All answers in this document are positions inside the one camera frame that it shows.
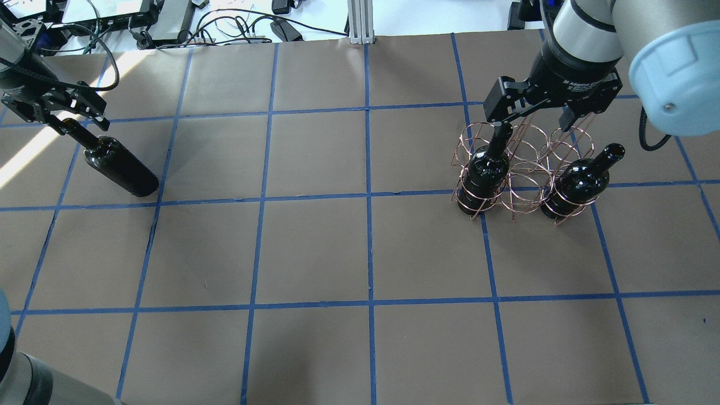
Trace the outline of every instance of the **wine bottle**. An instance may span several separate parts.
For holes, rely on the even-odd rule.
[[[619,143],[611,143],[594,159],[572,162],[555,181],[555,188],[540,209],[554,220],[569,216],[608,186],[608,170],[623,156],[625,148]]]
[[[117,139],[96,137],[72,118],[59,125],[62,131],[84,148],[90,167],[136,197],[146,197],[158,189],[158,178]]]
[[[457,205],[467,215],[475,215],[491,203],[510,169],[510,158],[505,148],[513,135],[513,127],[509,123],[496,123],[494,126],[490,144],[481,146],[472,154],[462,187],[457,192]]]

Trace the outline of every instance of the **blue tape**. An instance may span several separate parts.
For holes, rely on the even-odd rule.
[[[618,312],[620,313],[620,320],[623,324],[623,330],[625,331],[625,340],[628,344],[628,349],[630,351],[630,358],[632,359],[632,364],[635,369],[635,376],[637,378],[637,383],[640,388],[640,394],[642,395],[642,400],[644,404],[649,404],[650,400],[647,395],[647,387],[645,386],[645,379],[642,376],[642,370],[640,368],[640,362],[637,358],[637,353],[635,351],[635,344],[632,339],[632,334],[630,332],[630,325],[628,323],[627,315],[625,314],[625,305],[623,305],[622,295],[620,294],[620,288],[618,287],[618,281],[615,277],[615,269],[613,268],[612,260],[610,259],[610,251],[608,250],[608,244],[605,240],[605,232],[603,231],[603,226],[600,223],[600,215],[598,214],[598,208],[595,206],[595,204],[590,205],[590,209],[593,212],[593,217],[595,219],[595,227],[598,229],[598,237],[600,238],[600,245],[603,248],[603,256],[605,257],[605,263],[608,267],[608,275],[610,276],[610,282],[613,286],[613,293],[616,298],[616,302],[618,305]]]
[[[258,274],[260,270],[260,254],[263,239],[263,221],[265,217],[265,196],[268,187],[268,168],[270,161],[270,141],[272,136],[272,118],[273,107],[275,104],[275,86],[277,80],[277,59],[279,54],[279,44],[275,44],[275,51],[272,62],[272,79],[270,83],[270,101],[268,103],[268,124],[265,134],[265,161],[263,163],[263,182],[260,191],[260,210],[258,212],[258,230],[255,237],[255,259],[253,261],[253,282],[250,291],[250,306],[248,311],[248,331],[245,336],[245,359],[243,361],[243,379],[240,384],[240,404],[245,405],[248,402],[248,377],[250,373],[250,356],[251,346],[253,342],[253,325],[255,323],[255,308],[258,294]]]
[[[495,312],[495,328],[498,331],[498,346],[500,348],[500,362],[503,366],[503,380],[505,381],[505,396],[508,404],[513,405],[513,390],[510,384],[510,370],[508,367],[508,356],[505,351],[505,334],[503,333],[503,320],[500,315],[500,299],[498,298],[498,288],[495,284],[495,270],[492,267],[492,253],[490,251],[490,235],[487,230],[487,220],[485,213],[480,213],[480,223],[482,224],[482,240],[485,244],[485,259],[487,261],[487,274],[490,278],[490,291],[492,293],[492,306]]]
[[[683,159],[685,159],[685,164],[688,166],[690,176],[693,178],[693,183],[696,184],[698,186],[698,189],[700,190],[700,199],[703,201],[703,205],[705,205],[705,211],[708,213],[710,223],[712,223],[713,225],[713,229],[715,230],[715,236],[717,236],[718,240],[720,241],[720,226],[718,226],[718,221],[715,219],[713,209],[708,202],[708,198],[705,196],[705,190],[703,190],[702,182],[698,180],[698,175],[695,173],[695,169],[693,168],[693,164],[690,162],[688,152],[685,151],[685,146],[683,146],[683,142],[680,141],[680,138],[677,136],[675,137],[675,142],[677,142],[680,153],[683,155]]]
[[[150,234],[148,235],[148,245],[145,248],[145,258],[143,259],[143,268],[140,272],[140,282],[138,283],[138,292],[135,295],[135,307],[132,313],[132,320],[130,321],[130,331],[127,334],[127,343],[125,345],[125,354],[122,357],[122,366],[120,368],[120,377],[117,382],[117,391],[115,396],[117,398],[122,397],[122,389],[125,385],[125,375],[127,373],[127,364],[130,361],[130,351],[132,350],[132,341],[135,338],[135,327],[138,324],[138,309],[140,308],[140,302],[143,297],[143,290],[145,289],[145,276],[148,273],[148,264],[150,263],[150,253],[153,250],[153,241],[155,240],[155,232],[158,227],[158,218],[160,216],[161,201],[163,200],[163,193],[165,191],[165,183],[168,176],[168,168],[170,167],[170,158],[172,156],[173,146],[175,144],[175,135],[178,128],[178,119],[180,117],[180,110],[182,109],[183,99],[185,98],[185,89],[187,88],[187,79],[190,75],[190,64],[192,63],[192,49],[188,52],[187,62],[185,65],[185,73],[180,88],[180,98],[178,100],[177,108],[175,110],[175,117],[173,123],[173,129],[170,134],[170,142],[168,144],[168,152],[165,156],[165,165],[163,166],[163,173],[160,178],[160,184],[158,186],[158,199],[155,203],[155,213],[153,214],[153,222],[150,225]]]
[[[501,303],[540,302],[540,301],[583,301],[611,300],[621,298],[666,298],[666,297],[701,297],[720,295],[720,290],[675,290],[675,291],[640,291],[634,293],[596,293],[596,294],[561,294],[561,295],[506,295],[490,297],[450,297],[450,298],[393,298],[373,300],[374,306],[411,306],[411,305],[443,305],[458,303]],[[255,303],[255,310],[293,309],[293,308],[337,308],[368,306],[368,300],[355,301],[311,301],[293,303]],[[63,309],[29,309],[28,316],[34,315],[73,315],[83,313],[165,313],[165,312],[203,312],[203,311],[241,311],[249,310],[250,304],[207,305],[207,306],[152,306],[139,308],[63,308]],[[20,315],[22,310],[12,311],[12,315]]]
[[[42,264],[45,261],[45,255],[48,252],[48,246],[50,245],[50,238],[53,236],[53,230],[55,229],[55,222],[58,220],[58,214],[60,213],[60,206],[63,204],[63,198],[65,197],[65,193],[68,190],[68,185],[70,184],[70,176],[73,173],[73,168],[75,167],[75,162],[78,158],[78,153],[80,153],[80,144],[75,145],[75,151],[73,152],[73,157],[70,160],[70,164],[68,165],[68,172],[65,175],[65,182],[63,183],[63,188],[60,190],[60,195],[58,196],[58,203],[55,206],[55,211],[53,213],[53,220],[50,222],[50,227],[48,228],[48,234],[45,237],[45,242],[42,243],[42,249],[40,250],[40,257],[37,259],[37,266],[35,266],[35,272],[32,273],[32,281],[30,282],[30,289],[27,291],[27,295],[25,296],[25,304],[22,307],[22,312],[20,314],[20,319],[17,322],[17,328],[15,329],[15,335],[20,336],[20,332],[22,331],[22,325],[25,322],[25,317],[27,316],[27,311],[30,308],[30,301],[32,300],[32,294],[35,292],[35,286],[37,285],[37,279],[40,277],[40,271],[42,270]]]
[[[370,148],[370,60],[368,44],[363,47],[365,72],[365,191],[367,198],[367,299],[370,367],[370,404],[377,405],[377,373],[375,363],[375,292],[372,254],[372,166]]]
[[[457,50],[457,39],[455,33],[450,34],[452,40],[452,50],[455,54],[455,65],[457,66],[457,76],[460,79],[460,94],[462,95],[463,110],[465,113],[465,125],[470,125],[470,110],[467,107],[467,91],[465,89],[465,79],[462,75],[462,64],[460,62],[460,52]]]

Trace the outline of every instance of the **cable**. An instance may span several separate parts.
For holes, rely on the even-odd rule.
[[[110,29],[112,26],[105,29],[105,31],[101,32],[100,35],[98,35],[100,38],[103,38],[105,35],[110,33]],[[92,48],[94,49],[95,44],[97,44],[97,41],[92,40],[93,45]],[[48,48],[36,48],[39,50],[44,50],[46,52],[53,52],[53,53],[65,53],[65,52],[77,52],[79,50],[84,50],[87,47],[87,45],[83,46],[82,48],[76,48],[76,49],[65,49],[65,50],[55,50],[55,49],[48,49]]]
[[[132,30],[132,17],[133,16],[130,16],[130,18],[127,19],[127,30],[130,31],[130,34],[135,39],[135,46],[139,50],[154,49],[155,45],[153,44],[153,37],[150,36],[147,29],[141,30],[140,32]]]
[[[206,22],[204,25],[202,25],[202,27],[198,27],[197,30],[190,35],[190,38],[188,38],[187,40],[185,40],[185,43],[184,43],[184,44],[180,44],[180,45],[188,45],[189,42],[190,42],[191,40],[193,40],[194,38],[196,38],[198,35],[200,35],[200,37],[202,38],[202,40],[203,40],[204,43],[207,44],[207,43],[208,43],[208,40],[210,40],[210,43],[213,43],[214,40],[211,38],[211,35],[210,35],[210,33],[206,30],[206,28],[209,27],[210,25],[212,25],[213,23],[216,23],[217,21],[219,21],[219,20],[221,20],[221,19],[231,19],[231,20],[237,22],[237,20],[235,19],[235,17],[230,17],[230,16],[227,16],[227,15],[225,15],[225,16],[220,16],[220,17],[216,17],[216,18],[214,18],[214,19],[211,19],[210,21],[208,21],[208,22]],[[236,40],[247,40],[248,43],[251,43],[251,42],[252,42],[251,40],[252,40],[252,39],[255,39],[255,38],[246,37],[245,35],[243,35],[242,38],[240,38],[239,36],[234,37],[234,38],[235,38]]]
[[[98,35],[100,33],[100,13],[97,11],[97,7],[95,7],[95,4],[93,4],[92,0],[85,0],[88,3],[90,3],[90,7],[92,7],[92,11],[95,13],[95,35]],[[91,49],[95,46],[93,44],[92,40],[88,41],[88,45],[85,47],[85,50],[83,51],[83,55],[86,53],[90,53]]]
[[[264,16],[256,18],[255,21],[253,21],[253,23],[250,24],[250,30],[253,32],[253,34],[255,34],[255,24],[257,24],[259,21],[261,21],[263,19],[270,19],[272,21],[276,21],[274,17],[275,16],[264,15]]]
[[[640,125],[638,128],[638,134],[640,137],[640,146],[648,151],[653,152],[660,148],[662,148],[671,138],[671,135],[665,134],[665,136],[662,137],[660,142],[654,144],[653,146],[650,146],[647,144],[647,140],[645,139],[645,127],[647,126],[647,113],[645,112],[645,107],[640,109]]]
[[[230,37],[230,38],[239,38],[239,37],[244,37],[244,36],[246,36],[246,33],[250,31],[250,27],[248,26],[248,22],[245,21],[245,19],[242,18],[242,17],[239,16],[239,15],[234,16],[234,17],[233,17],[233,21],[234,21],[234,23],[235,23],[235,28],[237,28],[238,31],[240,31],[240,33],[237,34],[237,35],[228,34],[227,32],[221,30],[221,29],[220,29],[220,26],[217,25],[217,20],[215,21],[215,28],[216,28],[218,31],[220,31],[222,34],[224,34],[225,36]]]
[[[93,86],[84,86],[82,84],[70,84],[66,83],[64,81],[59,81],[57,79],[53,79],[50,77],[43,76],[41,74],[37,74],[34,71],[22,68],[21,66],[16,65],[15,63],[12,63],[11,61],[8,61],[5,58],[0,57],[0,63],[3,65],[9,67],[13,71],[16,71],[19,74],[24,74],[25,76],[32,77],[36,80],[44,81],[45,83],[50,83],[53,86],[58,87],[68,87],[70,89],[83,89],[83,90],[92,90],[93,92],[107,92],[109,90],[113,90],[117,87],[118,84],[120,84],[120,71],[117,68],[117,63],[115,62],[115,57],[112,55],[112,52],[110,52],[110,49],[107,47],[105,42],[100,39],[94,32],[92,32],[87,27],[83,27],[82,25],[78,24],[72,24],[70,27],[77,27],[81,30],[84,30],[87,32],[91,37],[93,37],[101,46],[103,49],[105,49],[105,53],[107,53],[108,58],[110,59],[110,64],[112,64],[112,69],[115,72],[115,80],[110,84],[109,86],[103,86],[103,87],[93,87]]]
[[[327,32],[328,34],[335,34],[335,35],[340,35],[340,36],[343,36],[343,37],[347,37],[347,36],[348,36],[345,32],[337,32],[337,31],[332,31],[332,30],[326,30],[325,28],[317,28],[317,27],[313,27],[313,26],[304,24],[304,23],[302,23],[302,22],[300,22],[300,21],[296,21],[296,20],[294,20],[294,19],[285,18],[285,17],[280,17],[280,16],[277,16],[277,15],[274,15],[274,14],[268,14],[268,13],[263,13],[263,12],[256,12],[256,11],[254,11],[254,10],[248,10],[248,9],[217,9],[217,10],[211,10],[211,11],[205,13],[202,17],[200,17],[200,19],[197,21],[197,26],[196,26],[196,27],[199,27],[199,26],[200,26],[200,23],[202,22],[202,20],[203,20],[205,17],[207,17],[208,14],[214,13],[214,12],[247,12],[247,13],[252,13],[252,14],[257,14],[257,15],[266,16],[266,17],[283,19],[283,20],[288,21],[288,22],[294,22],[295,24],[298,24],[298,25],[300,25],[300,26],[303,26],[303,27],[305,27],[305,28],[309,28],[309,29],[315,30],[315,31]]]
[[[248,42],[252,42],[253,40],[260,41],[260,43],[272,43],[272,40],[270,38],[265,37],[242,37],[242,38],[233,38],[226,41],[220,41],[217,43],[186,43],[186,44],[168,44],[168,45],[161,45],[158,46],[156,49],[172,49],[172,48],[186,48],[189,46],[216,46],[216,45],[224,45],[226,43],[231,43],[235,41],[244,41],[247,40]]]

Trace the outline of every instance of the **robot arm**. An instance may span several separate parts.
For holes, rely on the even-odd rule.
[[[110,123],[104,119],[107,103],[87,83],[76,85],[58,81],[58,77],[42,58],[32,51],[39,34],[36,28],[20,37],[12,27],[0,20],[0,90],[2,102],[23,120],[53,126],[53,111],[69,111],[92,120],[102,130]]]
[[[87,28],[76,27],[99,39]],[[115,70],[113,84],[90,87],[83,81],[64,83],[58,80],[38,54],[32,52],[32,43],[38,33],[29,33],[29,40],[24,40],[0,20],[0,89],[5,93],[3,104],[29,123],[38,121],[78,141],[84,147],[83,155],[90,167],[136,197],[146,197],[155,192],[159,186],[157,176],[117,139],[109,136],[98,138],[73,118],[60,121],[52,114],[58,110],[73,112],[89,118],[102,130],[108,129],[110,122],[103,116],[107,103],[96,92],[117,87],[120,75],[107,46],[98,40],[110,56]]]
[[[545,0],[549,33],[530,76],[501,76],[484,103],[490,122],[510,122],[541,108],[567,107],[567,130],[602,113],[620,91],[615,69],[631,58],[630,82],[650,121],[673,135],[720,129],[720,2],[717,0]]]

